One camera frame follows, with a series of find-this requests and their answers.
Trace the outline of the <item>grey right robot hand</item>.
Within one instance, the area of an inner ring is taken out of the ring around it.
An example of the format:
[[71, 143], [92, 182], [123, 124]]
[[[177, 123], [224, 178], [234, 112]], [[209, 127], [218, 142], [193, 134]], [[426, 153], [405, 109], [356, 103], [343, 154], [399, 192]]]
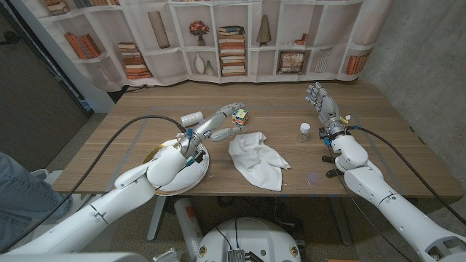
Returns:
[[318, 119], [331, 140], [344, 134], [345, 127], [341, 120], [339, 107], [319, 82], [308, 86], [305, 99], [318, 112]]

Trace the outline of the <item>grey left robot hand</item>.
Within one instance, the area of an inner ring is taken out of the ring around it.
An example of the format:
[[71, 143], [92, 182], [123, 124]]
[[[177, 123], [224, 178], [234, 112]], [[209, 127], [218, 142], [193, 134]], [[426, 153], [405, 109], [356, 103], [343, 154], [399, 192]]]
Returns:
[[174, 145], [186, 159], [194, 157], [199, 144], [209, 139], [218, 142], [231, 135], [246, 130], [246, 127], [229, 127], [220, 130], [220, 127], [236, 110], [244, 108], [243, 103], [231, 103], [217, 110], [213, 115], [195, 125], [191, 131], [186, 131], [184, 136]]

